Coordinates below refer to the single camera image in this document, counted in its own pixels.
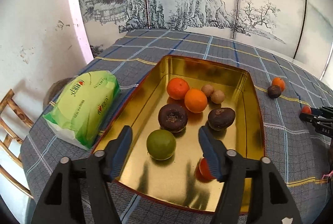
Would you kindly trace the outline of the orange persimmon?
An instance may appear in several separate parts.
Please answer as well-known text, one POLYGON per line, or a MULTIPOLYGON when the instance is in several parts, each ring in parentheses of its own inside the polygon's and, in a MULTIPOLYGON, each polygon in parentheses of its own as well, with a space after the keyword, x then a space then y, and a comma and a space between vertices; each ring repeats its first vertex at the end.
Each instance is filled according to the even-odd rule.
POLYGON ((303 108, 301 109, 301 113, 306 113, 308 115, 312 114, 312 110, 309 106, 303 106, 303 108))

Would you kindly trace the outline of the red tomato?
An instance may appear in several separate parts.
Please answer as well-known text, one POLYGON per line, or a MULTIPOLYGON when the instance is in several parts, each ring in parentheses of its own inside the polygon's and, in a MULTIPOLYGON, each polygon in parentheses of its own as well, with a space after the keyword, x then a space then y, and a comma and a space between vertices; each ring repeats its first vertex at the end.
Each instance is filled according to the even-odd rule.
POLYGON ((216 179, 212 176, 211 172, 209 171, 208 162, 206 158, 202 158, 199 163, 199 171, 202 177, 206 180, 214 180, 216 179))

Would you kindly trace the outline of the dark passion fruit small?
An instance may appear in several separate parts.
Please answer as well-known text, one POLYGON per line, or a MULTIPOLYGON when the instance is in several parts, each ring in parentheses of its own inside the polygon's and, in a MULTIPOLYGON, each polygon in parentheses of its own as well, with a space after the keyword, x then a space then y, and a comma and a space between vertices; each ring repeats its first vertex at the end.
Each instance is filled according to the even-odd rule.
POLYGON ((271 99, 279 98, 281 93, 282 93, 281 87, 278 85, 271 85, 270 87, 267 88, 267 95, 271 99))

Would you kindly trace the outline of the green round fruit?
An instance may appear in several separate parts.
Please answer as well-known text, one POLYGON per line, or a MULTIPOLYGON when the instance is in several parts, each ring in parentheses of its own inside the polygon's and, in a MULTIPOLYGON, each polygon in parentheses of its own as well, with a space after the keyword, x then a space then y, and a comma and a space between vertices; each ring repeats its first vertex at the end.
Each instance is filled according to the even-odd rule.
POLYGON ((167 130, 154 130, 146 140, 147 151, 150 156, 158 161, 164 161, 174 155, 176 139, 167 130))

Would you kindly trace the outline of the dark passion fruit large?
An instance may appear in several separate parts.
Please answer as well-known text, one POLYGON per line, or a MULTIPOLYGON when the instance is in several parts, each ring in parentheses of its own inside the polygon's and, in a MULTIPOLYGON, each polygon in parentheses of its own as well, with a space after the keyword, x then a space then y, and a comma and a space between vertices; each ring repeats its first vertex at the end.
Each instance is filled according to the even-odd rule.
POLYGON ((158 122, 162 129, 172 133, 178 133, 186 127, 188 116, 182 106, 178 104, 167 104, 160 109, 158 122))

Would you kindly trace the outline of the small orange tangerine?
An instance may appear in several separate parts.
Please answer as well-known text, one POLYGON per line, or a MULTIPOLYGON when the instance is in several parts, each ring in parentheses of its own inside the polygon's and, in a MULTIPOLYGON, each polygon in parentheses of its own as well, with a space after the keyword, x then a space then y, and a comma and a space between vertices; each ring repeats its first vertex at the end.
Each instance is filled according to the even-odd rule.
POLYGON ((192 113, 201 113, 207 107, 206 95, 199 89, 190 89, 184 98, 186 108, 192 113))

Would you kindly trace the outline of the red gold metal tin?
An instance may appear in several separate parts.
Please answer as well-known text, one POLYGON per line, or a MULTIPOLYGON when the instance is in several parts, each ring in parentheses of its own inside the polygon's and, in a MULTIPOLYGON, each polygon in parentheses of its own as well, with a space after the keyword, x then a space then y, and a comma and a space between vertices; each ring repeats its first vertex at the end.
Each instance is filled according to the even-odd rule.
POLYGON ((226 98, 222 106, 235 111, 235 121, 226 130, 216 133, 216 138, 243 157, 258 160, 264 156, 263 123, 250 73, 218 62, 176 55, 163 57, 148 72, 109 123, 95 150, 104 149, 124 126, 131 126, 133 141, 118 184, 156 202, 211 214, 223 184, 200 177, 198 162, 203 153, 198 132, 206 124, 214 107, 212 104, 201 113, 187 114, 187 125, 175 136, 177 146, 170 159, 154 160, 147 151, 148 135, 160 127, 160 109, 172 103, 167 84, 175 77, 187 81, 191 88, 211 84, 223 91, 226 98))

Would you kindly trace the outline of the green tissue pack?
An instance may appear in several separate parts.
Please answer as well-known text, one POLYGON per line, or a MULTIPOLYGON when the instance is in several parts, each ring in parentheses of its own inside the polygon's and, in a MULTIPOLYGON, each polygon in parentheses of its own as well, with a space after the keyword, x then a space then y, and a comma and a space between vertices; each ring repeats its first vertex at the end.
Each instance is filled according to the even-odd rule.
POLYGON ((119 83, 111 72, 86 72, 65 86, 43 118, 58 138, 91 149, 119 92, 119 83))

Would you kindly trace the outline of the bamboo chair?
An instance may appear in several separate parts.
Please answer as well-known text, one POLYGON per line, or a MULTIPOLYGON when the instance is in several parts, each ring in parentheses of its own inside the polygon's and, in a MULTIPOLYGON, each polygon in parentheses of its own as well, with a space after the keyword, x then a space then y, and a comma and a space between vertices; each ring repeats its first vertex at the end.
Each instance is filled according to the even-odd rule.
MULTIPOLYGON (((29 128, 31 128, 34 122, 24 113, 24 111, 16 104, 13 100, 15 93, 10 89, 4 98, 1 100, 1 113, 5 110, 7 106, 15 113, 15 115, 29 128)), ((6 124, 6 122, 1 118, 1 129, 6 132, 5 140, 1 141, 1 148, 10 159, 19 167, 23 167, 21 161, 21 155, 16 156, 11 150, 10 145, 12 142, 16 142, 22 145, 23 140, 6 124)), ((34 199, 30 190, 16 180, 4 167, 1 167, 1 175, 5 177, 13 186, 20 190, 23 194, 31 199, 34 199)))

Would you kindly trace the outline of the grey round stone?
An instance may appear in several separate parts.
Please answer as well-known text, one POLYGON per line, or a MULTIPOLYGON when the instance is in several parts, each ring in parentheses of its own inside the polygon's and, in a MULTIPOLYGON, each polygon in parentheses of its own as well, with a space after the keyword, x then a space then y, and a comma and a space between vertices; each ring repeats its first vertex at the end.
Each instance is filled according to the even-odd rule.
POLYGON ((72 77, 64 78, 51 85, 43 99, 43 109, 48 106, 49 102, 52 101, 58 92, 60 92, 72 79, 72 77))

